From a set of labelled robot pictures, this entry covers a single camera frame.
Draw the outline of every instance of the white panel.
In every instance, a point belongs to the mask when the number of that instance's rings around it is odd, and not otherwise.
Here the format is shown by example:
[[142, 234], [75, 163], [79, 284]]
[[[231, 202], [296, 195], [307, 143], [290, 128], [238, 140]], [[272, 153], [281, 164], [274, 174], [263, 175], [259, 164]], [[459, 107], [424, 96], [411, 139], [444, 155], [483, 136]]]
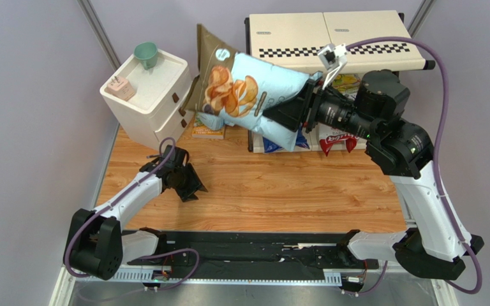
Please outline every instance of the white panel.
[[[460, 305], [490, 305], [490, 2], [437, 1], [417, 38], [433, 47], [449, 70], [447, 128], [441, 147], [441, 172], [462, 223], [481, 235], [485, 247], [482, 291], [458, 293]], [[439, 70], [402, 74], [411, 98], [404, 117], [435, 138], [442, 104]], [[472, 288], [471, 261], [457, 283]]]
[[421, 0], [250, 0], [250, 1], [152, 1], [91, 0], [107, 36], [121, 62], [136, 45], [153, 41], [161, 49], [188, 61], [198, 73], [196, 24], [231, 46], [245, 51], [244, 20], [256, 13], [314, 13], [325, 11], [397, 10], [405, 13], [406, 25]]
[[117, 127], [111, 73], [75, 1], [0, 1], [0, 305], [50, 300]]

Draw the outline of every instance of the wooden floor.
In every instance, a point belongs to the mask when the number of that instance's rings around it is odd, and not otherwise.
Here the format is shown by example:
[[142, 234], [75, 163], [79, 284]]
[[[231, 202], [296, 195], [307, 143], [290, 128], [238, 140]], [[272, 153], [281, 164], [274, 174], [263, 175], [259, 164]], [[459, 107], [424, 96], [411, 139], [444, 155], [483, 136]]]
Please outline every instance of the wooden floor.
[[[159, 230], [386, 233], [405, 224], [394, 186], [363, 150], [254, 154], [247, 131], [229, 127], [224, 140], [184, 132], [177, 145], [190, 152], [209, 190], [181, 203], [173, 190], [148, 203], [127, 228]], [[152, 149], [121, 129], [98, 204], [113, 197], [148, 162]]]

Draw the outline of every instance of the wooden table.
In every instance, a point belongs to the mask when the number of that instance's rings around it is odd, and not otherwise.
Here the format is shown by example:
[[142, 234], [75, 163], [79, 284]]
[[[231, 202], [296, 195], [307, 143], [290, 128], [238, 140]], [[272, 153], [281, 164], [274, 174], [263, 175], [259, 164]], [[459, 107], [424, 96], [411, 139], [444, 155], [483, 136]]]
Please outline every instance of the wooden table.
[[[161, 230], [386, 233], [405, 229], [396, 190], [363, 150], [254, 154], [247, 131], [229, 127], [224, 140], [192, 138], [191, 124], [177, 145], [189, 151], [209, 190], [181, 203], [173, 190], [148, 203], [127, 228]], [[121, 129], [98, 204], [113, 197], [155, 151]]]

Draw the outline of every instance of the gray floor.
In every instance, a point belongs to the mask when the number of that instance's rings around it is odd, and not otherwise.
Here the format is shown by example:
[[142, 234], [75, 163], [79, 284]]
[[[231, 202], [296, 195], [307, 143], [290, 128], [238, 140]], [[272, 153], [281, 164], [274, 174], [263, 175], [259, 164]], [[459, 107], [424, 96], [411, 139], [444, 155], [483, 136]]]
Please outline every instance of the gray floor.
[[[377, 275], [368, 275], [366, 287]], [[119, 296], [141, 288], [141, 285], [116, 282], [78, 282], [74, 291], [86, 298], [99, 300]], [[405, 273], [387, 274], [377, 290], [370, 295], [342, 295], [338, 288], [315, 286], [243, 286], [243, 285], [182, 285], [154, 292], [139, 292], [105, 303], [81, 300], [74, 295], [70, 305], [208, 305], [208, 306], [277, 306], [277, 305], [438, 305], [430, 280], [417, 279]]]

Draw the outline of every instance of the chip bag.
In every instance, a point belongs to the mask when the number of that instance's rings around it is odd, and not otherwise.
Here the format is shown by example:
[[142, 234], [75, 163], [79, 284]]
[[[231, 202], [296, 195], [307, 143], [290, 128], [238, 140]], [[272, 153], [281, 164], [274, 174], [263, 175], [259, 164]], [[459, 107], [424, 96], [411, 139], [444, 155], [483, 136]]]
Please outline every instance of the chip bag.
[[198, 24], [198, 67], [185, 108], [237, 124], [293, 152], [293, 132], [262, 115], [292, 99], [310, 75], [240, 53]]

